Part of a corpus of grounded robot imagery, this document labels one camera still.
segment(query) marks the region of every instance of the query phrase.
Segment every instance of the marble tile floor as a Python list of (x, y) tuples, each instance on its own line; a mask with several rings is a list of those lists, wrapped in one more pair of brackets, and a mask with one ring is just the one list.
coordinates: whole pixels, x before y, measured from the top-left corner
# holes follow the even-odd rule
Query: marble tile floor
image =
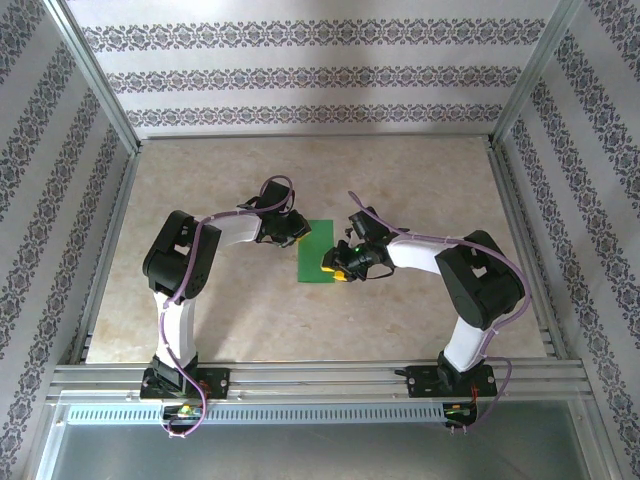
[[(295, 184), (296, 208), (332, 219), (335, 239), (354, 190), (388, 221), (420, 233), (481, 228), (517, 260), (480, 138), (419, 136), (154, 140), (143, 149), (87, 362), (148, 362), (157, 313), (142, 260), (167, 215), (207, 215), (257, 193), (269, 176)], [(352, 284), (297, 282), (297, 248), (220, 250), (196, 306), (201, 361), (436, 358), (456, 313), (441, 278), (398, 270)], [(533, 310), (505, 328), (493, 355), (545, 356)]]

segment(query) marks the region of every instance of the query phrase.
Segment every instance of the wallpaper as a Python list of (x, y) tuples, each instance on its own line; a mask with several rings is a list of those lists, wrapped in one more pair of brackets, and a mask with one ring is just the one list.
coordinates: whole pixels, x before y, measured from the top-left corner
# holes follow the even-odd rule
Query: wallpaper
[(0, 479), (21, 478), (128, 155), (39, 0), (0, 0)]
[(557, 0), (69, 0), (141, 138), (490, 133)]
[(505, 144), (623, 478), (640, 478), (639, 35), (637, 5), (585, 2)]

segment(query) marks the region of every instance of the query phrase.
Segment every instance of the purple cable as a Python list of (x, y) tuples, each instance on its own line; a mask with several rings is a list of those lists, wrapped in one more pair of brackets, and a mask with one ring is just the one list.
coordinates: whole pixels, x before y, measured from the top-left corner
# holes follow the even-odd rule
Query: purple cable
[(360, 207), (360, 209), (366, 213), (367, 215), (369, 215), (371, 218), (373, 218), (376, 222), (384, 225), (385, 227), (387, 227), (390, 231), (397, 233), (399, 236), (403, 236), (403, 237), (409, 237), (412, 240), (420, 240), (423, 242), (429, 242), (429, 243), (441, 243), (441, 244), (445, 244), (445, 245), (463, 245), (465, 247), (469, 247), (469, 248), (475, 248), (476, 250), (479, 250), (483, 253), (486, 253), (487, 255), (490, 255), (498, 260), (500, 260), (502, 263), (504, 263), (507, 267), (509, 267), (518, 277), (518, 279), (520, 280), (520, 282), (522, 282), (522, 286), (524, 287), (524, 302), (522, 303), (522, 305), (520, 306), (520, 308), (513, 313), (511, 316), (505, 318), (504, 320), (501, 320), (499, 322), (496, 322), (496, 324), (494, 325), (494, 327), (491, 329), (491, 331), (488, 333), (488, 335), (485, 337), (484, 341), (482, 342), (482, 344), (480, 345), (480, 351), (479, 351), (479, 355), (481, 357), (483, 357), (485, 360), (501, 360), (507, 363), (507, 375), (504, 378), (504, 381), (502, 382), (502, 385), (500, 386), (500, 389), (498, 390), (497, 395), (494, 397), (494, 399), (491, 401), (491, 403), (489, 404), (489, 407), (487, 408), (487, 410), (482, 414), (482, 417), (480, 417), (473, 425), (475, 428), (475, 425), (478, 425), (479, 423), (482, 423), (486, 420), (486, 418), (489, 416), (489, 414), (493, 411), (495, 405), (498, 403), (498, 400), (500, 399), (500, 397), (502, 396), (502, 394), (504, 393), (505, 389), (507, 388), (507, 384), (509, 383), (509, 380), (511, 378), (511, 371), (513, 369), (511, 362), (504, 357), (488, 357), (486, 354), (487, 351), (487, 347), (489, 346), (489, 343), (491, 342), (491, 340), (493, 339), (493, 337), (495, 337), (498, 333), (498, 329), (504, 327), (505, 325), (510, 324), (511, 322), (514, 322), (515, 320), (517, 320), (518, 318), (520, 318), (522, 316), (522, 314), (527, 310), (527, 308), (529, 308), (529, 305), (531, 304), (531, 287), (529, 286), (529, 281), (527, 280), (527, 277), (524, 276), (524, 273), (522, 273), (522, 271), (518, 268), (518, 266), (513, 263), (511, 260), (509, 260), (507, 257), (505, 257), (504, 255), (499, 254), (498, 252), (491, 250), (490, 248), (485, 247), (484, 245), (479, 245), (477, 243), (473, 243), (473, 242), (469, 242), (467, 240), (461, 240), (459, 238), (444, 238), (444, 237), (434, 237), (431, 235), (418, 235), (415, 233), (409, 233), (409, 232), (403, 232), (402, 230), (394, 227), (393, 225), (391, 225), (390, 223), (382, 220), (380, 217), (378, 217), (376, 214), (374, 214), (373, 212), (370, 212), (369, 210), (367, 210), (365, 208), (365, 206), (362, 204), (362, 202), (360, 201), (360, 199), (358, 198), (358, 196), (353, 193), (352, 191), (349, 191), (349, 196), (353, 199), (354, 202), (356, 202), (356, 205), (358, 205), (358, 207)]
[(192, 434), (193, 432), (196, 431), (196, 429), (202, 424), (202, 422), (204, 421), (206, 415), (207, 415), (207, 395), (204, 392), (204, 389), (200, 386), (200, 384), (198, 382), (196, 382), (196, 380), (191, 377), (191, 375), (189, 375), (181, 366), (180, 366), (180, 362), (178, 361), (178, 358), (175, 356), (175, 354), (173, 353), (173, 350), (171, 350), (171, 346), (169, 345), (169, 342), (167, 341), (167, 334), (164, 331), (164, 316), (165, 313), (167, 311), (167, 309), (169, 308), (169, 306), (172, 303), (176, 303), (176, 301), (182, 296), (182, 294), (184, 293), (185, 289), (187, 288), (187, 284), (189, 283), (189, 279), (191, 278), (191, 274), (193, 273), (193, 267), (195, 265), (196, 262), (196, 258), (198, 256), (198, 244), (200, 243), (200, 232), (202, 231), (202, 227), (204, 225), (206, 225), (207, 223), (209, 223), (211, 220), (215, 220), (216, 218), (222, 218), (222, 217), (232, 217), (235, 215), (256, 215), (256, 214), (260, 214), (260, 213), (265, 213), (265, 212), (269, 212), (271, 210), (277, 210), (280, 207), (282, 207), (283, 205), (286, 205), (289, 200), (291, 199), (291, 196), (293, 195), (293, 182), (291, 181), (291, 179), (285, 175), (274, 175), (272, 177), (269, 177), (267, 180), (265, 180), (265, 182), (262, 184), (262, 187), (260, 187), (260, 195), (262, 195), (264, 193), (265, 188), (267, 188), (267, 185), (269, 184), (269, 182), (271, 180), (276, 180), (276, 179), (282, 179), (285, 182), (287, 182), (288, 186), (289, 186), (289, 192), (287, 193), (287, 196), (284, 198), (284, 200), (282, 200), (281, 202), (276, 203), (275, 205), (272, 205), (271, 207), (267, 207), (267, 208), (257, 208), (257, 209), (252, 209), (252, 210), (234, 210), (234, 211), (230, 211), (230, 212), (221, 212), (221, 213), (216, 213), (215, 215), (212, 215), (210, 217), (205, 217), (204, 219), (202, 219), (199, 223), (198, 226), (196, 227), (196, 231), (194, 233), (193, 236), (193, 244), (191, 245), (191, 252), (192, 255), (189, 257), (189, 264), (187, 265), (187, 271), (184, 274), (184, 278), (182, 279), (182, 283), (180, 284), (180, 286), (178, 287), (178, 289), (176, 290), (176, 292), (173, 294), (173, 296), (171, 298), (168, 298), (166, 302), (164, 302), (163, 304), (163, 308), (164, 310), (160, 313), (160, 318), (158, 320), (158, 331), (160, 333), (160, 338), (162, 339), (162, 343), (164, 344), (165, 348), (167, 349), (167, 353), (169, 354), (169, 357), (171, 357), (171, 360), (173, 361), (174, 365), (176, 366), (176, 370), (178, 370), (178, 372), (180, 372), (180, 374), (187, 379), (187, 381), (193, 385), (193, 387), (197, 390), (198, 394), (200, 395), (200, 399), (202, 400), (202, 414), (200, 415), (200, 418), (198, 418), (198, 421), (193, 424), (191, 426), (191, 428), (189, 428), (188, 430), (184, 431), (183, 433), (177, 434), (174, 433), (173, 430), (171, 430), (171, 425), (173, 420), (170, 420), (169, 423), (165, 426), (163, 425), (162, 427), (169, 433), (169, 436), (171, 437), (181, 437), (181, 438), (185, 438), (187, 435)]

